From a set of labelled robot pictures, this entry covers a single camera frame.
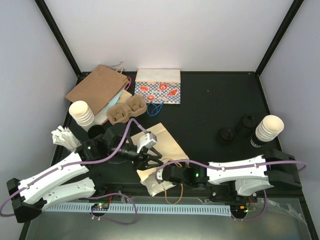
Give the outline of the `crumpled white paper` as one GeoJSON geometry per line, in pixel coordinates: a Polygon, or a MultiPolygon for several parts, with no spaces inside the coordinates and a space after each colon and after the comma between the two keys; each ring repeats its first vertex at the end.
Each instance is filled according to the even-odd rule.
{"type": "Polygon", "coordinates": [[[75,152],[76,148],[81,145],[81,142],[75,137],[68,127],[61,125],[51,132],[52,142],[55,145],[62,146],[70,152],[75,152]]]}

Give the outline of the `left white cup stack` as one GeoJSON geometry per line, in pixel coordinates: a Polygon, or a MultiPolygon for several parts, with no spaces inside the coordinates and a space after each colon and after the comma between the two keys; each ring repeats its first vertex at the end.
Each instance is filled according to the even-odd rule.
{"type": "Polygon", "coordinates": [[[73,102],[68,112],[75,122],[86,132],[94,125],[95,116],[85,101],[78,100],[73,102]]]}

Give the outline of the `light blue paper bag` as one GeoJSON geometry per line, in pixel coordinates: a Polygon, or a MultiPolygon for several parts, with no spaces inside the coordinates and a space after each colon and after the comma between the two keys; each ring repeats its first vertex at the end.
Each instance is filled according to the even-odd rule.
{"type": "Polygon", "coordinates": [[[127,99],[129,99],[132,96],[131,93],[129,93],[126,90],[122,90],[119,93],[117,93],[109,102],[108,104],[117,104],[117,103],[124,103],[127,99]]]}

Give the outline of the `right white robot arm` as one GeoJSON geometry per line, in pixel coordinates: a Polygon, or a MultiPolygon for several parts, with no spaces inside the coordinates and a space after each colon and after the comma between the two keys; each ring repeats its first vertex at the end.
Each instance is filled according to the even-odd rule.
{"type": "Polygon", "coordinates": [[[300,162],[276,149],[267,149],[262,155],[238,161],[204,164],[180,159],[178,162],[189,166],[178,167],[175,165],[177,161],[169,161],[155,171],[155,180],[158,183],[185,184],[192,188],[234,182],[227,189],[228,198],[234,202],[269,188],[281,191],[302,189],[297,166],[300,162]]]}

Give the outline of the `right black frame post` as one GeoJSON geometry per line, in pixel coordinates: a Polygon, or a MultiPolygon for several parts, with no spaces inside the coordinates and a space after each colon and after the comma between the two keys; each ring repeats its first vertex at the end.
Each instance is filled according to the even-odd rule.
{"type": "Polygon", "coordinates": [[[296,14],[298,13],[299,9],[301,8],[304,0],[293,0],[287,13],[285,14],[280,26],[278,27],[272,41],[270,42],[263,58],[261,59],[256,71],[255,75],[260,77],[266,68],[267,64],[269,63],[271,57],[273,56],[275,50],[277,49],[279,43],[281,42],[282,38],[284,37],[285,33],[287,32],[289,26],[291,25],[292,21],[294,20],[296,14]]]}

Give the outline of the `white cup stack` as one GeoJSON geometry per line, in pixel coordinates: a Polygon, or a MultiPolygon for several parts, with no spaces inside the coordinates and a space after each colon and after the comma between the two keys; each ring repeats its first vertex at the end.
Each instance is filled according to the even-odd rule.
{"type": "Polygon", "coordinates": [[[94,125],[95,116],[85,101],[78,100],[73,102],[68,112],[75,122],[86,132],[94,125]]]}
{"type": "Polygon", "coordinates": [[[250,143],[255,148],[260,148],[265,143],[274,140],[283,130],[284,122],[276,115],[267,115],[257,125],[250,139],[250,143]]]}

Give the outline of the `blue checkered bakery bag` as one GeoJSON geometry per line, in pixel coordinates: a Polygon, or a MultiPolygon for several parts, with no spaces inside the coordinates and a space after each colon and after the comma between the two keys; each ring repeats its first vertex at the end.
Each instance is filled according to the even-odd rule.
{"type": "Polygon", "coordinates": [[[158,115],[164,105],[181,103],[181,71],[179,69],[140,68],[135,77],[134,94],[146,101],[147,114],[158,115]]]}

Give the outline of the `black frame post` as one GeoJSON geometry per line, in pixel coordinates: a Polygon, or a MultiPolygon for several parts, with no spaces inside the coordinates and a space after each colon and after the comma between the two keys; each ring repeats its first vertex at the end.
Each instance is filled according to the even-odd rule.
{"type": "Polygon", "coordinates": [[[64,53],[72,70],[74,71],[75,75],[78,77],[82,73],[82,71],[80,70],[67,42],[65,41],[65,38],[64,38],[63,34],[61,33],[49,7],[47,6],[47,4],[44,0],[35,0],[34,2],[36,3],[42,16],[44,17],[51,32],[53,33],[58,45],[60,46],[62,52],[64,53]]]}
{"type": "Polygon", "coordinates": [[[298,13],[299,9],[301,8],[304,0],[293,0],[287,13],[285,14],[280,26],[278,27],[272,41],[270,42],[263,58],[261,59],[256,71],[255,75],[260,77],[266,68],[267,64],[269,63],[271,57],[273,56],[275,50],[277,49],[279,43],[281,42],[282,38],[284,37],[285,33],[287,32],[289,26],[291,25],[292,21],[294,20],[296,14],[298,13]]]}

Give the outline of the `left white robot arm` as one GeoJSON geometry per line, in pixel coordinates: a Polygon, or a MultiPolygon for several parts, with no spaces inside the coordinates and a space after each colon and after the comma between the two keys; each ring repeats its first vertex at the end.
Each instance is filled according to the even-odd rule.
{"type": "Polygon", "coordinates": [[[154,148],[156,135],[146,129],[142,132],[134,143],[129,124],[117,123],[108,129],[92,126],[87,133],[89,139],[57,164],[33,177],[12,178],[6,183],[12,216],[18,223],[26,223],[60,203],[82,198],[103,199],[108,186],[98,166],[113,157],[131,161],[135,170],[161,166],[162,155],[154,148]]]}

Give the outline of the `small green circuit board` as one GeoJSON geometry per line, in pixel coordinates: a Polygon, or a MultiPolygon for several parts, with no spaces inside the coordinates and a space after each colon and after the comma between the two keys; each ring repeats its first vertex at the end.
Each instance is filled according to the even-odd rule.
{"type": "Polygon", "coordinates": [[[93,211],[107,211],[109,209],[109,203],[95,203],[91,206],[93,211]]]}

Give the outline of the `single black lid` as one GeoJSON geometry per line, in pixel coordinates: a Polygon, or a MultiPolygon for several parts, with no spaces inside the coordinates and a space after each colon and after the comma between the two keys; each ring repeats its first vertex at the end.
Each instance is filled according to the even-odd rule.
{"type": "Polygon", "coordinates": [[[230,128],[223,127],[218,131],[217,139],[222,144],[230,144],[234,141],[235,134],[230,128]]]}

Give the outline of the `right white cup stack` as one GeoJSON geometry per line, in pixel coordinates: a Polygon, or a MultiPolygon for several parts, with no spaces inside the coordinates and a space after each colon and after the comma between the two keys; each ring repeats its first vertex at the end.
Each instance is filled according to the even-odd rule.
{"type": "Polygon", "coordinates": [[[267,115],[257,125],[250,139],[250,143],[255,148],[260,148],[265,143],[274,140],[283,130],[284,122],[276,115],[267,115]]]}

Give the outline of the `left black frame post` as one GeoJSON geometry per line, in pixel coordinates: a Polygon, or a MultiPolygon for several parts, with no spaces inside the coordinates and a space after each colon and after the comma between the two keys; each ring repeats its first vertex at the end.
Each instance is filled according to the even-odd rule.
{"type": "Polygon", "coordinates": [[[47,6],[47,4],[44,0],[35,0],[34,2],[36,3],[42,16],[44,17],[51,32],[53,33],[58,45],[60,46],[62,52],[64,53],[72,70],[74,71],[75,75],[78,77],[82,73],[82,71],[80,70],[67,42],[65,41],[65,38],[64,38],[63,34],[61,33],[49,7],[47,6]]]}

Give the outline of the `brown kraft paper bag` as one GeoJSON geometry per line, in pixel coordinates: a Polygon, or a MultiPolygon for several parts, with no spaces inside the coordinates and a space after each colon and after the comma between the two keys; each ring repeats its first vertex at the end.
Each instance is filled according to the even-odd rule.
{"type": "Polygon", "coordinates": [[[65,98],[72,103],[76,101],[86,102],[93,114],[96,115],[128,83],[127,76],[100,64],[78,83],[65,98]]]}

